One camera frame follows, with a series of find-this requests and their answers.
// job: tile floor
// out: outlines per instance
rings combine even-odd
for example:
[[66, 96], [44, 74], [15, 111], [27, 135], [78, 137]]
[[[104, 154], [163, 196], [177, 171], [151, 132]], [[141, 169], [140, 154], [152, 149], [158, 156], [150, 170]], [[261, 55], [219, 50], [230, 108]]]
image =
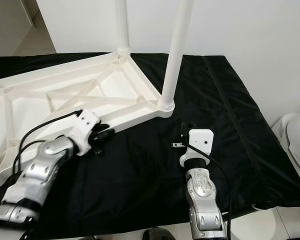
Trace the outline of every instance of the tile floor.
[[[32, 29], [14, 53], [14, 56], [54, 54], [56, 50], [39, 12]], [[176, 240], [191, 240], [189, 223], [164, 226]], [[102, 240], [141, 240], [145, 230], [100, 236]], [[287, 240], [300, 238], [300, 207], [277, 207], [254, 212], [232, 221], [232, 240]]]

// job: black fabric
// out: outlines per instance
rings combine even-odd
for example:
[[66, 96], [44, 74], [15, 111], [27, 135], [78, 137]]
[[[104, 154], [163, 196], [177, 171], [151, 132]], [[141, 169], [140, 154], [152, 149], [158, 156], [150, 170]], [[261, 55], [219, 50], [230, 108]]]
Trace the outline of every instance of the black fabric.
[[39, 203], [37, 203], [36, 201], [32, 201], [28, 198], [24, 198], [24, 199], [18, 201], [17, 206], [23, 207], [26, 209], [30, 209], [35, 212], [39, 212], [41, 210], [41, 205]]
[[[0, 78], [100, 53], [0, 57]], [[168, 55], [132, 54], [162, 90]], [[185, 169], [171, 148], [181, 126], [214, 133], [211, 156], [232, 181], [233, 215], [258, 208], [300, 206], [300, 179], [244, 84], [224, 56], [182, 59], [170, 118], [155, 118], [116, 134], [103, 147], [61, 167], [42, 209], [37, 238], [121, 233], [188, 221]], [[227, 184], [210, 163], [217, 204], [228, 210]]]

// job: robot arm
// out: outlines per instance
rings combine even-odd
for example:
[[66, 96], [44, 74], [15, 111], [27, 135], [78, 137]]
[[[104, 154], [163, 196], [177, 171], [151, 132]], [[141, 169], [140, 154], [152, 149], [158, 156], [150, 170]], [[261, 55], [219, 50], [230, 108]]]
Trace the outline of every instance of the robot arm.
[[[113, 129], [99, 134], [100, 119], [83, 110], [68, 136], [43, 142], [36, 156], [26, 166], [16, 183], [10, 186], [0, 205], [0, 226], [27, 230], [38, 221], [40, 210], [55, 181], [60, 166], [73, 155], [84, 155], [96, 140], [114, 135]], [[102, 130], [109, 127], [103, 124]]]
[[[191, 129], [188, 142], [191, 146], [209, 155], [214, 134], [208, 129]], [[173, 147], [185, 147], [173, 143]], [[189, 219], [192, 238], [226, 240], [227, 232], [222, 214], [216, 203], [217, 189], [210, 179], [207, 165], [210, 160], [202, 154], [187, 148], [180, 157], [180, 165], [186, 169], [186, 199], [190, 205]]]

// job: white pole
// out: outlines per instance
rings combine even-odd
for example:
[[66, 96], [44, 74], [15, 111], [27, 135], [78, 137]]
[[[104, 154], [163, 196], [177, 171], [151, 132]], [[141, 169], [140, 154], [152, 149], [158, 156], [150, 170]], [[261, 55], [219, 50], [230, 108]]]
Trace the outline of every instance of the white pole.
[[180, 0], [171, 38], [162, 94], [158, 101], [158, 107], [162, 111], [171, 111], [175, 108], [174, 96], [193, 5], [194, 0]]
[[130, 53], [126, 0], [115, 1], [118, 49], [120, 55]]

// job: black cable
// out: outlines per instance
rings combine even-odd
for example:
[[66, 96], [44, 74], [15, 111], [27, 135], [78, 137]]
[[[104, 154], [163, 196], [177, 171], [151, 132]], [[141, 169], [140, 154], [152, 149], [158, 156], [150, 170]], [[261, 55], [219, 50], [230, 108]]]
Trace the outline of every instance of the black cable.
[[215, 165], [217, 165], [217, 167], [223, 173], [225, 181], [226, 181], [226, 183], [228, 185], [228, 189], [229, 189], [229, 210], [228, 210], [228, 221], [227, 221], [227, 230], [226, 231], [227, 231], [227, 239], [231, 240], [232, 187], [230, 185], [230, 181], [229, 181], [229, 178], [227, 177], [226, 172], [224, 171], [222, 166], [216, 160], [214, 160], [211, 156], [209, 156], [205, 152], [199, 150], [198, 148], [196, 148], [196, 147], [194, 147], [194, 146], [192, 146], [192, 145], [190, 145], [189, 143], [186, 143], [186, 142], [182, 142], [182, 145], [187, 146], [188, 148], [192, 149], [193, 151], [196, 151], [197, 153], [203, 155], [204, 157], [209, 159], [211, 162], [215, 163]]
[[30, 147], [31, 145], [36, 144], [36, 143], [43, 143], [43, 142], [45, 142], [45, 141], [46, 141], [46, 140], [36, 140], [36, 141], [32, 141], [32, 142], [28, 143], [27, 145], [25, 145], [25, 146], [21, 149], [21, 151], [18, 152], [18, 154], [15, 156], [15, 159], [14, 159], [13, 165], [12, 165], [12, 178], [14, 178], [14, 175], [15, 175], [15, 173], [16, 173], [16, 163], [17, 163], [17, 161], [20, 159], [21, 154], [22, 154], [28, 147]]
[[[68, 113], [68, 114], [66, 114], [66, 115], [56, 117], [56, 118], [54, 118], [54, 119], [51, 119], [51, 120], [49, 120], [49, 121], [46, 121], [46, 122], [44, 122], [44, 123], [42, 123], [42, 124], [40, 124], [40, 125], [38, 125], [38, 126], [32, 128], [32, 129], [31, 129], [30, 131], [28, 131], [28, 132], [23, 136], [23, 138], [21, 139], [20, 145], [19, 145], [18, 154], [20, 153], [20, 151], [21, 151], [21, 149], [22, 149], [22, 145], [24, 144], [24, 141], [26, 140], [26, 138], [27, 138], [30, 134], [32, 134], [34, 131], [36, 131], [36, 130], [38, 130], [38, 129], [40, 129], [40, 128], [42, 128], [42, 127], [48, 125], [48, 124], [51, 124], [51, 123], [53, 123], [53, 122], [56, 122], [56, 121], [59, 121], [59, 120], [61, 120], [61, 119], [65, 119], [65, 118], [67, 118], [67, 117], [70, 117], [70, 116], [72, 116], [72, 115], [74, 115], [74, 114], [77, 115], [77, 116], [79, 116], [79, 115], [82, 113], [82, 111], [83, 111], [83, 110], [81, 109], [81, 110], [78, 110], [78, 111], [70, 112], [70, 113]], [[19, 156], [19, 158], [18, 158], [17, 161], [18, 161], [18, 173], [19, 173], [19, 172], [21, 172], [21, 154], [20, 154], [20, 156]]]

